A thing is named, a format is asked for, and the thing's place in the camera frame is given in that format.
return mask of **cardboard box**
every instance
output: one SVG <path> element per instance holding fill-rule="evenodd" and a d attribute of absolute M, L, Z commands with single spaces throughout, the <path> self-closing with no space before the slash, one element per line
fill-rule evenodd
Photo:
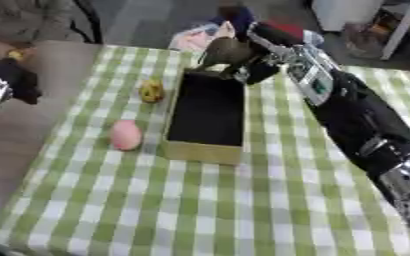
<path fill-rule="evenodd" d="M 169 159 L 240 163 L 244 85 L 216 72 L 185 70 L 178 79 L 163 137 Z"/>

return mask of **gingham pattern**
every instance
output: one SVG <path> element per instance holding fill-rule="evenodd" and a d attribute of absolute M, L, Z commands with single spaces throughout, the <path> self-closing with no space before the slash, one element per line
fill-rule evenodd
<path fill-rule="evenodd" d="M 282 75 L 246 89 L 239 166 L 169 161 L 162 129 L 179 67 L 195 57 L 105 47 L 91 77 L 0 217 L 0 245 L 26 255 L 410 255 L 410 234 L 348 163 Z M 410 124 L 404 72 L 349 68 Z M 167 98 L 138 97 L 163 80 Z M 142 147 L 111 148 L 135 119 Z"/>

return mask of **toy fruit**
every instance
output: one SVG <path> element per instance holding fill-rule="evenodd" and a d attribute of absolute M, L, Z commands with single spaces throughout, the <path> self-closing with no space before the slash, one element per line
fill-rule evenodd
<path fill-rule="evenodd" d="M 110 139 L 116 149 L 132 150 L 141 144 L 141 131 L 134 121 L 120 120 L 113 125 Z"/>
<path fill-rule="evenodd" d="M 140 97 L 144 102 L 156 103 L 164 97 L 163 84 L 157 80 L 144 81 L 140 88 Z"/>

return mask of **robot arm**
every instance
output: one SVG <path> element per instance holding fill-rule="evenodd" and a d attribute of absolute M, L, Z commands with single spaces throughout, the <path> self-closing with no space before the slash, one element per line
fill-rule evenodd
<path fill-rule="evenodd" d="M 341 71 L 322 50 L 263 23 L 252 24 L 247 35 L 249 42 L 239 43 L 236 49 L 250 48 L 251 58 L 245 63 L 230 63 L 223 77 L 250 85 L 275 75 L 279 65 L 286 65 L 287 75 L 329 137 L 365 171 L 410 228 L 407 124 L 364 82 Z M 236 55 L 238 50 L 221 54 Z M 207 60 L 209 56 L 205 54 L 205 62 L 219 62 Z"/>
<path fill-rule="evenodd" d="M 35 105 L 40 96 L 35 74 L 22 69 L 13 59 L 0 61 L 0 104 L 16 98 Z"/>

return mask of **yellow fruit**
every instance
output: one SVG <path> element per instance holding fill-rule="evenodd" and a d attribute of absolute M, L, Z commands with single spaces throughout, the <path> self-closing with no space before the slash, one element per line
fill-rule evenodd
<path fill-rule="evenodd" d="M 140 97 L 144 102 L 159 102 L 164 97 L 163 84 L 157 80 L 144 81 L 140 88 Z"/>

